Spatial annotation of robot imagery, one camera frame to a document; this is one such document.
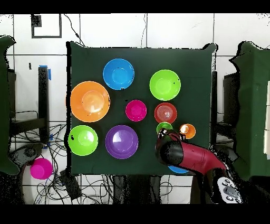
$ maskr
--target green panel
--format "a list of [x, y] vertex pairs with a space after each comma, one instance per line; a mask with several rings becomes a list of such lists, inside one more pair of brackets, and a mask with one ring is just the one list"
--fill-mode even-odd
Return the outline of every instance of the green panel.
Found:
[[7, 78], [7, 61], [6, 50], [15, 43], [14, 39], [9, 36], [0, 36], [0, 171], [11, 175], [19, 173], [19, 168], [8, 158], [9, 152], [9, 123], [10, 123], [10, 105], [9, 89]]
[[[162, 101], [151, 94], [149, 81], [151, 76], [161, 69], [174, 71], [181, 80], [180, 93], [169, 101], [178, 112], [177, 119], [172, 124], [174, 129], [178, 130], [183, 123], [193, 124], [196, 135], [190, 142], [208, 148], [211, 59], [215, 49], [214, 44], [204, 50], [84, 48], [71, 42], [72, 89], [80, 82], [96, 81], [106, 88], [111, 99], [108, 113], [98, 122], [84, 123], [72, 115], [71, 126], [89, 125], [98, 134], [99, 144], [89, 156], [72, 153], [71, 173], [175, 174], [155, 157], [158, 123], [154, 118], [154, 110]], [[126, 59], [134, 67], [134, 81], [125, 90], [112, 90], [103, 80], [103, 68], [114, 58]], [[142, 100], [147, 106], [147, 115], [140, 122], [130, 121], [125, 114], [126, 105], [134, 99]], [[126, 160], [112, 157], [105, 148], [105, 136], [115, 125], [128, 125], [139, 137], [138, 150]]]
[[270, 51], [244, 42], [240, 56], [233, 61], [240, 71], [240, 114], [236, 126], [236, 151], [241, 157], [234, 163], [234, 167], [244, 180], [253, 175], [269, 176], [270, 161], [263, 153], [263, 148]]

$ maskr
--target small orange bowl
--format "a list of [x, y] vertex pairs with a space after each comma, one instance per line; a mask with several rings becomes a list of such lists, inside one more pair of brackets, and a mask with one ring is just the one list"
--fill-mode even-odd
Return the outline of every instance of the small orange bowl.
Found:
[[[186, 125], [187, 126], [187, 128], [186, 128], [186, 131], [187, 132], [185, 132], [185, 133], [184, 132], [181, 132], [181, 129], [182, 129], [183, 125]], [[181, 125], [181, 127], [180, 127], [180, 133], [181, 134], [185, 134], [186, 139], [193, 138], [195, 136], [195, 133], [196, 133], [196, 129], [194, 128], [194, 126], [191, 125], [191, 124], [183, 124], [183, 125]]]

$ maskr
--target small green bowl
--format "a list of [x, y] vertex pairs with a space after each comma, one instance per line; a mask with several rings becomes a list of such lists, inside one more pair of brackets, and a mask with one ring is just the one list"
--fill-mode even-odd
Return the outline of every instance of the small green bowl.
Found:
[[168, 123], [168, 122], [161, 122], [161, 123], [159, 123], [158, 126], [157, 126], [157, 133], [159, 133], [160, 130], [163, 129], [163, 128], [165, 128], [167, 130], [171, 130], [172, 129], [172, 125], [170, 123]]
[[153, 74], [149, 86], [154, 97], [167, 101], [175, 98], [180, 92], [181, 82], [175, 72], [160, 70]]
[[74, 127], [69, 134], [69, 147], [71, 151], [80, 156], [90, 155], [98, 146], [98, 135], [93, 128], [87, 125]]

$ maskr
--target magenta container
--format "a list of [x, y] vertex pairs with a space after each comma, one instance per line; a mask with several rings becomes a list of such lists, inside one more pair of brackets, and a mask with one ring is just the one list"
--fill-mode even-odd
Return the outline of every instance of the magenta container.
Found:
[[33, 178], [46, 180], [52, 175], [52, 163], [45, 158], [37, 158], [30, 167], [30, 173]]
[[133, 100], [127, 104], [126, 115], [133, 122], [139, 122], [146, 116], [146, 105], [140, 100]]

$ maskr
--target bowl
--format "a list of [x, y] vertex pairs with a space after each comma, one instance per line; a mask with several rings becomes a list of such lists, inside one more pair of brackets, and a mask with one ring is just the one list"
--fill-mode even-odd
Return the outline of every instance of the bowl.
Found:
[[165, 128], [165, 129], [167, 129], [167, 130], [173, 129], [173, 128], [172, 128], [172, 125], [171, 125], [170, 123], [168, 123], [168, 122], [161, 122], [161, 123], [159, 123], [158, 126], [157, 126], [157, 133], [159, 133], [160, 130], [163, 129], [163, 128]]
[[105, 65], [103, 79], [114, 90], [126, 89], [134, 80], [134, 68], [125, 59], [113, 59]]
[[67, 142], [75, 155], [86, 156], [95, 151], [99, 139], [93, 128], [87, 125], [78, 125], [70, 131]]
[[155, 108], [155, 119], [158, 123], [173, 123], [176, 120], [177, 111], [173, 104], [162, 102]]
[[187, 173], [188, 170], [184, 170], [182, 168], [176, 167], [176, 166], [168, 166], [170, 170], [172, 170], [175, 173]]
[[175, 72], [160, 70], [153, 74], [149, 86], [154, 97], [167, 101], [174, 99], [180, 92], [181, 82]]
[[114, 126], [108, 131], [105, 139], [108, 153], [118, 159], [131, 157], [137, 151], [138, 145], [136, 132], [126, 125]]
[[191, 124], [183, 124], [180, 127], [180, 133], [185, 134], [186, 139], [191, 139], [195, 136], [196, 129], [193, 125]]
[[126, 116], [133, 122], [139, 122], [146, 116], [146, 105], [140, 100], [133, 100], [126, 106]]
[[83, 122], [96, 122], [103, 118], [110, 107], [110, 96], [97, 82], [86, 81], [74, 87], [70, 96], [72, 114]]

